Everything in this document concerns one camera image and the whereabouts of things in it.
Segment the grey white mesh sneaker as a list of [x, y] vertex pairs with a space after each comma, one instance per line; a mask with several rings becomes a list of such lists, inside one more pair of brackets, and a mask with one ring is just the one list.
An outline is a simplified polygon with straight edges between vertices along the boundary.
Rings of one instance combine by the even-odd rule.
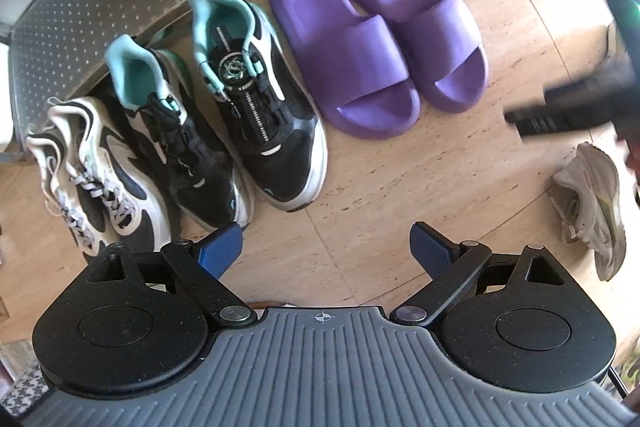
[[586, 244], [593, 251], [599, 279], [612, 280], [626, 257], [620, 177], [614, 161], [600, 148], [580, 143], [552, 181], [549, 197], [561, 219], [563, 241]]

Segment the white black sneaker upturned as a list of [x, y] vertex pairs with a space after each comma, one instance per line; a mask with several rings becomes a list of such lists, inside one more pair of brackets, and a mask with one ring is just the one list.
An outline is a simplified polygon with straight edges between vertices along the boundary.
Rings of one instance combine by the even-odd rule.
[[180, 233], [177, 206], [93, 96], [49, 98], [47, 124], [25, 138], [47, 210], [60, 217], [87, 261], [113, 243], [159, 251]]

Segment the black teal sneaker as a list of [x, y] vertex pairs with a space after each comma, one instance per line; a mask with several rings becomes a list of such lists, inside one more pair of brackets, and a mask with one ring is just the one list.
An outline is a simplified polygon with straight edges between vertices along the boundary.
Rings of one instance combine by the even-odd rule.
[[250, 184], [198, 109], [183, 59], [121, 35], [108, 46], [105, 64], [141, 152], [178, 207], [206, 230], [229, 222], [247, 227]]
[[326, 132], [276, 28], [247, 0], [189, 4], [194, 62], [242, 166], [274, 207], [307, 207], [326, 179]]

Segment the purple slide sandal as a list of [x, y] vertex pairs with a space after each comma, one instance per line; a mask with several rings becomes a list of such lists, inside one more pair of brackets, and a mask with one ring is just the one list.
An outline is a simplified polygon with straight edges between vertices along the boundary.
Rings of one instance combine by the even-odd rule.
[[463, 0], [355, 0], [386, 21], [425, 101], [446, 113], [474, 107], [488, 86], [488, 58]]
[[350, 0], [269, 0], [323, 119], [356, 138], [410, 130], [420, 98], [382, 16]]

